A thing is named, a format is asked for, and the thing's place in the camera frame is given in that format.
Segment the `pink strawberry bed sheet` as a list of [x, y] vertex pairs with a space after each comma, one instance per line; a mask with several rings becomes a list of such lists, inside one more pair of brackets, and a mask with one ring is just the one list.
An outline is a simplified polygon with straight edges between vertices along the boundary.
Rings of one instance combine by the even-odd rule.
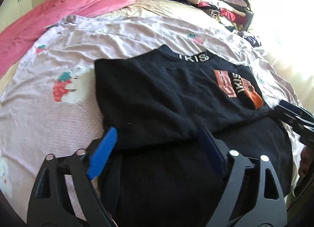
[[248, 66], [270, 106], [298, 101], [255, 48], [214, 21], [70, 15], [33, 44], [1, 96], [1, 191], [22, 219], [44, 156], [71, 154], [103, 132], [94, 61], [134, 57], [162, 44], [180, 53], [207, 49]]

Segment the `pile of folded clothes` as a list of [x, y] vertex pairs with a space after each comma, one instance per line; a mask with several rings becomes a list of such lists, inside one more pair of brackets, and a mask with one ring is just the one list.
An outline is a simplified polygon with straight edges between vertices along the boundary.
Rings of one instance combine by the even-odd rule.
[[247, 31], [254, 13], [248, 0], [186, 0], [226, 27]]

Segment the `white wardrobe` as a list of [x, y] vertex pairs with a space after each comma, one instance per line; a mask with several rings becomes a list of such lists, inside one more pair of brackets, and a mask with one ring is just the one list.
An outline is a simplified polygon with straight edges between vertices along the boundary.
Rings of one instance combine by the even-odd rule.
[[32, 9], [32, 0], [4, 0], [1, 4], [1, 31]]

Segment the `pink quilt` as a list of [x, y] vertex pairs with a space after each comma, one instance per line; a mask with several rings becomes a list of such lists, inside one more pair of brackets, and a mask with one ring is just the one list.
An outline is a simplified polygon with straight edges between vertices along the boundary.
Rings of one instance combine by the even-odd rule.
[[1, 32], [1, 76], [27, 53], [46, 28], [68, 15], [93, 18], [119, 10], [136, 0], [47, 0]]

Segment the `black long-sleeve shirt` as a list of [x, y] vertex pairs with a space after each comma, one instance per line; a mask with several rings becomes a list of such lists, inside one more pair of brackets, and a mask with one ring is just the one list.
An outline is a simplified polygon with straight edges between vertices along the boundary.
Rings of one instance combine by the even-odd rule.
[[205, 226], [225, 187], [197, 137], [201, 128], [246, 157], [267, 155], [284, 195], [292, 146], [249, 67], [208, 51], [161, 46], [128, 60], [95, 62], [96, 98], [117, 143], [99, 177], [118, 226]]

